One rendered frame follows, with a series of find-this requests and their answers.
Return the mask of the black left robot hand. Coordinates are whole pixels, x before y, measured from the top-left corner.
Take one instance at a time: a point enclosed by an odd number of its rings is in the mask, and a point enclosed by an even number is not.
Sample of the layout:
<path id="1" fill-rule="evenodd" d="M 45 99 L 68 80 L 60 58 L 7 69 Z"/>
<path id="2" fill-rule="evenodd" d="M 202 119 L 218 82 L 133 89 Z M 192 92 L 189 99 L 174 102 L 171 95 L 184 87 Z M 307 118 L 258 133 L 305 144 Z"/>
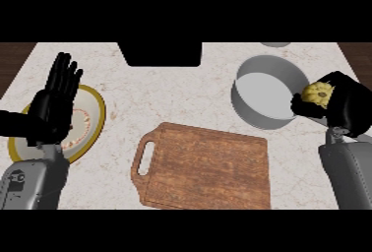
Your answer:
<path id="1" fill-rule="evenodd" d="M 0 136 L 25 138 L 29 147 L 59 144 L 69 131 L 72 105 L 82 70 L 71 55 L 59 52 L 45 87 L 37 92 L 28 113 L 0 110 Z"/>

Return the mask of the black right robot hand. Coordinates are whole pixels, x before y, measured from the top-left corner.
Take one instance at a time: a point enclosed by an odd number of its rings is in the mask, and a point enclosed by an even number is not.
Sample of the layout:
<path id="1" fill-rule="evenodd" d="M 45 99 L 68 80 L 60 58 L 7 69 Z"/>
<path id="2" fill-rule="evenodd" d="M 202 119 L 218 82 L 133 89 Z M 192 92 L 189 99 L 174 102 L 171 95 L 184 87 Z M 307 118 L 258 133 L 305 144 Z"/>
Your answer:
<path id="1" fill-rule="evenodd" d="M 348 130 L 350 138 L 357 138 L 372 126 L 372 91 L 339 71 L 320 78 L 321 83 L 333 87 L 326 108 L 313 102 L 304 102 L 299 94 L 293 94 L 290 109 L 296 115 L 326 118 L 327 127 Z"/>

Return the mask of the yellow squash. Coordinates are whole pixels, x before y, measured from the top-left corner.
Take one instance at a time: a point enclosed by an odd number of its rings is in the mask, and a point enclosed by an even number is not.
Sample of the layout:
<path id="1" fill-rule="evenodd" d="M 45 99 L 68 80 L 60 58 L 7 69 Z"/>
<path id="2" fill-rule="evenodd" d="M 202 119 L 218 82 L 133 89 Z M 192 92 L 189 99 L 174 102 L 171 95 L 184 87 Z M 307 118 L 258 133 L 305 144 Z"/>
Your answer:
<path id="1" fill-rule="evenodd" d="M 329 83 L 314 82 L 304 87 L 301 100 L 326 108 L 332 91 L 333 86 Z"/>

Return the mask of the grey metal pot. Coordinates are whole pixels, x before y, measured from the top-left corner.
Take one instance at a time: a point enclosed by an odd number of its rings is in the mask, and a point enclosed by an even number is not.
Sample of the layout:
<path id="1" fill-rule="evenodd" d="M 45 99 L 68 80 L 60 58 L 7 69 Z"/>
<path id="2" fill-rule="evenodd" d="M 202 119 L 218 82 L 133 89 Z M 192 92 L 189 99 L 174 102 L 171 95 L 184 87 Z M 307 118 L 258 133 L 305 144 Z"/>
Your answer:
<path id="1" fill-rule="evenodd" d="M 257 55 L 240 64 L 231 84 L 231 107 L 240 119 L 255 128 L 276 130 L 296 118 L 290 99 L 308 79 L 286 59 Z"/>

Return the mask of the brown wooden cutting board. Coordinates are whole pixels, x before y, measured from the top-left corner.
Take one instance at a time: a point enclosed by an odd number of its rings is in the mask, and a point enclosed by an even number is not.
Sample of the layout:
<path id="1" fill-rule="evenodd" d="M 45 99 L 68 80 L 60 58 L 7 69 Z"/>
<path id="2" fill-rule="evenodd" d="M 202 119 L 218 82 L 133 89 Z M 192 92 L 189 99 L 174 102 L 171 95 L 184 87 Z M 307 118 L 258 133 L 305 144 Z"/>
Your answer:
<path id="1" fill-rule="evenodd" d="M 131 180 L 149 207 L 267 210 L 267 140 L 164 122 L 140 138 Z"/>

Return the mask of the white plate with yellow rim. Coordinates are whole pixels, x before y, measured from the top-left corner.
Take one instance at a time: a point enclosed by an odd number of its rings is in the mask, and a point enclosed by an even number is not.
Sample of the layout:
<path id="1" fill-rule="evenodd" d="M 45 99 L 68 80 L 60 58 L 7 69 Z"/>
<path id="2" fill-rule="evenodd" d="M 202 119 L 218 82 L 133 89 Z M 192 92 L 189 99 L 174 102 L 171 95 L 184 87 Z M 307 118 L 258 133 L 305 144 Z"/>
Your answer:
<path id="1" fill-rule="evenodd" d="M 63 157 L 75 162 L 91 148 L 106 120 L 104 100 L 97 91 L 85 85 L 78 86 L 73 99 L 68 136 L 60 142 Z M 44 152 L 28 146 L 25 138 L 9 139 L 11 161 L 41 158 Z"/>

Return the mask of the black appliance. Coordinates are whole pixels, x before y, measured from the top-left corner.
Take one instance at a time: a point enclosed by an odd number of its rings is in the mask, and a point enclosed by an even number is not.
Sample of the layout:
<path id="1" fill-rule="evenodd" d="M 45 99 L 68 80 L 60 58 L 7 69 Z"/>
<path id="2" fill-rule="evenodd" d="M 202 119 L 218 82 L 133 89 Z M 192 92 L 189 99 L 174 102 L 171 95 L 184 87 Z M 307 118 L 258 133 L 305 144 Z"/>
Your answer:
<path id="1" fill-rule="evenodd" d="M 200 42 L 119 42 L 131 67 L 197 67 L 202 58 Z"/>

